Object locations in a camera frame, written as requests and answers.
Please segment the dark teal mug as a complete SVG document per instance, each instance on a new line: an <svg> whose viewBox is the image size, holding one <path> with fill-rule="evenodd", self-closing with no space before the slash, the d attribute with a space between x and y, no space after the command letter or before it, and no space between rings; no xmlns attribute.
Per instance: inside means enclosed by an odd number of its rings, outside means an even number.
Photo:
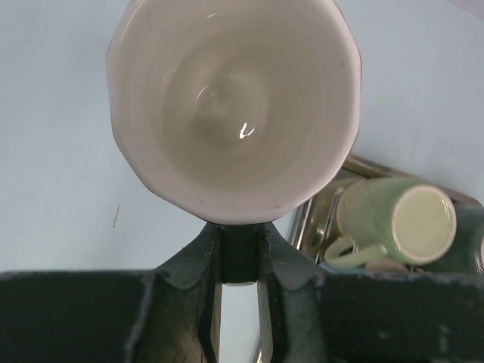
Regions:
<svg viewBox="0 0 484 363"><path fill-rule="evenodd" d="M334 1L132 1L106 69L141 183L231 229L305 203L358 135L361 55Z"/></svg>

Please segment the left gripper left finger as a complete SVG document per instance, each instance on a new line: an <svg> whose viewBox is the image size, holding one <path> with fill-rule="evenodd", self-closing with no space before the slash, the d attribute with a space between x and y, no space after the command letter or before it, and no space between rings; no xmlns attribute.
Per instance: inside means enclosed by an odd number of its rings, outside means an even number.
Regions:
<svg viewBox="0 0 484 363"><path fill-rule="evenodd" d="M220 229L152 270L1 275L3 362L215 362Z"/></svg>

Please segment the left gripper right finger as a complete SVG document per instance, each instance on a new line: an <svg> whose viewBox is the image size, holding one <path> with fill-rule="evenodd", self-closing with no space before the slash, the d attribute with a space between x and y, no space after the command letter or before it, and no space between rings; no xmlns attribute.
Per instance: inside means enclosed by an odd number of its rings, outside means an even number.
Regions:
<svg viewBox="0 0 484 363"><path fill-rule="evenodd" d="M330 274L273 224L257 228L265 362L481 362L483 279Z"/></svg>

